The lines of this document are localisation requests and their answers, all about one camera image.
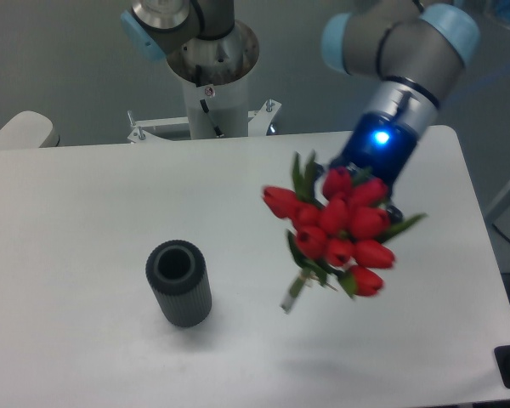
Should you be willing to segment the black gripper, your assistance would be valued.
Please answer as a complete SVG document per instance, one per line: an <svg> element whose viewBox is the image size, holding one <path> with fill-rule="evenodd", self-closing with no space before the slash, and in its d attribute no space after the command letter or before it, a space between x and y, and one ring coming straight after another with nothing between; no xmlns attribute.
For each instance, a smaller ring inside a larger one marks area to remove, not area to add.
<svg viewBox="0 0 510 408"><path fill-rule="evenodd" d="M394 193L394 183L417 147L418 134L397 123L392 117L376 112L365 113L351 133L339 155L331 160L329 168L353 165L369 167L371 174L388 187L388 196ZM405 217L393 200L387 198L382 209L391 224L401 223Z"/></svg>

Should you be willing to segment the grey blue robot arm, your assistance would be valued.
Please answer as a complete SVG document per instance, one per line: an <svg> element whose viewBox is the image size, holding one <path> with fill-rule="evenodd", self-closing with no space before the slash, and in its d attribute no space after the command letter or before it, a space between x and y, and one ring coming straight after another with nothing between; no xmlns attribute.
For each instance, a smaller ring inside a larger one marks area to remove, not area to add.
<svg viewBox="0 0 510 408"><path fill-rule="evenodd" d="M279 105L248 113L259 44L231 1L135 1L121 24L146 59L165 60L181 81L191 138L268 133ZM326 65L380 86L331 165L370 168L392 187L478 43L479 28L454 1L381 1L333 16L320 42Z"/></svg>

